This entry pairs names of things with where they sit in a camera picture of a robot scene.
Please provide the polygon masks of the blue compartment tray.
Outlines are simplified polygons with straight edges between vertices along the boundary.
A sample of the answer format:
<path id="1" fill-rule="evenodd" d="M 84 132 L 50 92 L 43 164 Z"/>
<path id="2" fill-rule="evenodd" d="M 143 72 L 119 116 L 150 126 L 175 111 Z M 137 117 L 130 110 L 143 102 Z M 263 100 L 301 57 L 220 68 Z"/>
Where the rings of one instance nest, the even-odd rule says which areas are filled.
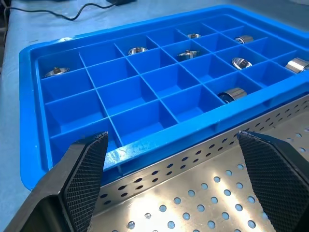
<path id="1" fill-rule="evenodd" d="M 254 41 L 234 41 L 241 35 Z M 129 56 L 134 47 L 148 51 Z M 200 55 L 178 61 L 186 50 Z M 34 188 L 73 142 L 106 131 L 107 184 L 309 94 L 309 72 L 285 67 L 295 56 L 309 59 L 309 32 L 233 5 L 28 46 L 19 54 L 21 180 Z M 252 66 L 236 69 L 235 57 Z M 70 70 L 44 78 L 54 67 Z M 236 87 L 247 96 L 218 97 Z"/>

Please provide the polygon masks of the black power adapter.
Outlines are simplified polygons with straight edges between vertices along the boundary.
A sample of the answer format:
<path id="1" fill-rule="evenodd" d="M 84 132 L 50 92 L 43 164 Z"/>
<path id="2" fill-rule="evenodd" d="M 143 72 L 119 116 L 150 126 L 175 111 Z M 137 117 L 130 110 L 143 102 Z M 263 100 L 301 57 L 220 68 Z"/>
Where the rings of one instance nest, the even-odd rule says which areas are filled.
<path id="1" fill-rule="evenodd" d="M 106 1 L 114 6 L 120 6 L 120 5 L 129 4 L 132 2 L 137 2 L 138 0 L 106 0 Z"/>

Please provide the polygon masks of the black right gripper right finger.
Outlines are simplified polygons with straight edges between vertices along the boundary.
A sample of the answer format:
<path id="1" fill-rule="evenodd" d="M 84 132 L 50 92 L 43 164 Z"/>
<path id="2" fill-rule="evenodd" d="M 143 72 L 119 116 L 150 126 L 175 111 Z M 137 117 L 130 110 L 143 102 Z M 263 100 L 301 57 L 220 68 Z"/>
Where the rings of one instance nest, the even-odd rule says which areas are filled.
<path id="1" fill-rule="evenodd" d="M 253 191 L 276 232 L 309 232 L 309 161 L 269 135 L 237 135 Z"/>

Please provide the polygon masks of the perforated steel tray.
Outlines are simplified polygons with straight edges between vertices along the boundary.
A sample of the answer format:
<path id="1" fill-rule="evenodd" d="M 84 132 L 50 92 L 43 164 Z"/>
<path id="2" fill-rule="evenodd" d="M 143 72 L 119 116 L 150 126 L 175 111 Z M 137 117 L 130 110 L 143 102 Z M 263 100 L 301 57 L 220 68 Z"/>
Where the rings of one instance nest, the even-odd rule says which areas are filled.
<path id="1" fill-rule="evenodd" d="M 237 140 L 255 131 L 309 161 L 309 94 L 103 186 L 89 232 L 275 232 Z"/>

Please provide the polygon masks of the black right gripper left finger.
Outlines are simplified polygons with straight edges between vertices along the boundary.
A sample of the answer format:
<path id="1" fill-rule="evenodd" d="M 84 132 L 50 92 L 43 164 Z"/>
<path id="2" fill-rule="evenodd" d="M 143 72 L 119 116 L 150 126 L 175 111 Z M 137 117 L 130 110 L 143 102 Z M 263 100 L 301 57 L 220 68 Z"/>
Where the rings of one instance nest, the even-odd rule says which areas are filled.
<path id="1" fill-rule="evenodd" d="M 72 143 L 38 181 L 4 232 L 87 232 L 107 148 L 106 131 Z"/>

